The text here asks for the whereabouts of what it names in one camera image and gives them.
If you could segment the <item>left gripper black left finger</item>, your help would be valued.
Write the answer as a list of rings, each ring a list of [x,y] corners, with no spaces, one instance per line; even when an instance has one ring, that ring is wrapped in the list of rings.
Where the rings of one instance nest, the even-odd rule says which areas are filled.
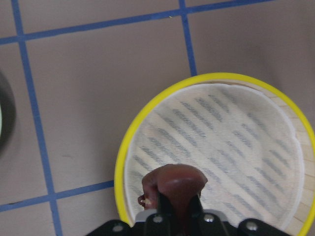
[[[144,236],[171,236],[172,235],[172,208],[169,200],[158,193],[157,209],[150,213],[144,223]]]

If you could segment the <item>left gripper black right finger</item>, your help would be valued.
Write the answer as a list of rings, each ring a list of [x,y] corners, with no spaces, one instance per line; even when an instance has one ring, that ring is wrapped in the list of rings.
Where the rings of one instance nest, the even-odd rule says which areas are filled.
[[[204,209],[200,196],[194,196],[189,203],[190,236],[229,236],[225,223],[226,215],[218,210]]]

